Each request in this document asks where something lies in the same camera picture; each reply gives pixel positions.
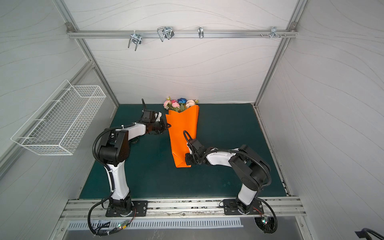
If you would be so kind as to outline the pink fake flower spray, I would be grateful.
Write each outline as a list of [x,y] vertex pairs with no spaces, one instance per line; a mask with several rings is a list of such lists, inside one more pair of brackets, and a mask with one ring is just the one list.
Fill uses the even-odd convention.
[[166,110],[172,110],[172,107],[171,107],[171,100],[173,100],[171,97],[168,97],[166,98],[163,106]]

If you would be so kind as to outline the orange wrapping paper sheet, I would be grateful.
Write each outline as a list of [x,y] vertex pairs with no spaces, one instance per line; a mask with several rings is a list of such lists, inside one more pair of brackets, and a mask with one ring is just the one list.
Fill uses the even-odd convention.
[[190,153],[190,150],[183,132],[187,131],[193,139],[196,138],[199,111],[200,107],[195,105],[181,113],[169,110],[169,113],[166,115],[167,123],[171,125],[169,135],[176,168],[191,167],[187,165],[185,158],[186,154]]

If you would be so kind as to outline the blue fake rose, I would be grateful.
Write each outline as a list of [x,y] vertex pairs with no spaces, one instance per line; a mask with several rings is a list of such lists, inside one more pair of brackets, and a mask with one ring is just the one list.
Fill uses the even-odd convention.
[[179,112],[183,112],[187,109],[187,100],[184,98],[178,99]]

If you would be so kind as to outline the peach fake flower spray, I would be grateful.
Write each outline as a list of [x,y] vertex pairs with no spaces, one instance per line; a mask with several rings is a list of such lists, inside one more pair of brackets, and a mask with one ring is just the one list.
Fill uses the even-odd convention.
[[186,108],[193,107],[199,103],[199,100],[187,100],[186,102]]

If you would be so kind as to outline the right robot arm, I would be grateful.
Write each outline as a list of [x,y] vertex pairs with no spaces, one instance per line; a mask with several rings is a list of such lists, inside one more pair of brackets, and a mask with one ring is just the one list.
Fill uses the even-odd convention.
[[232,168],[242,182],[235,203],[238,212],[243,215],[251,211],[258,193],[272,183],[269,165],[247,145],[233,150],[204,147],[197,150],[191,147],[185,154],[185,160],[188,165]]

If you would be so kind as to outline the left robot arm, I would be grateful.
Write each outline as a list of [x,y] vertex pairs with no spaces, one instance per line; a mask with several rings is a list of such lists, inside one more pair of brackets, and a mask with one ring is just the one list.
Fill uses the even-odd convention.
[[164,120],[139,122],[108,128],[97,136],[92,152],[108,174],[111,193],[107,200],[111,210],[129,213],[134,208],[125,175],[125,160],[131,152],[130,141],[146,134],[161,134],[171,126]]

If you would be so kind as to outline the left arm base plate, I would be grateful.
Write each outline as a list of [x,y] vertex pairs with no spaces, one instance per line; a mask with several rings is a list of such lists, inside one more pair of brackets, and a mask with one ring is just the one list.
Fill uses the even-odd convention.
[[148,201],[112,200],[107,208],[106,217],[145,217]]

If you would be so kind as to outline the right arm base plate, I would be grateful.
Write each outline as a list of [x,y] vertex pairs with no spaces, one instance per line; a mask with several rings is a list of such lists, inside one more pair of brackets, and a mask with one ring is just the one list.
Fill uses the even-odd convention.
[[264,209],[261,201],[253,200],[249,206],[241,206],[242,202],[235,199],[224,199],[220,201],[219,207],[224,209],[224,214],[226,216],[235,216],[235,215],[259,215],[263,216]]

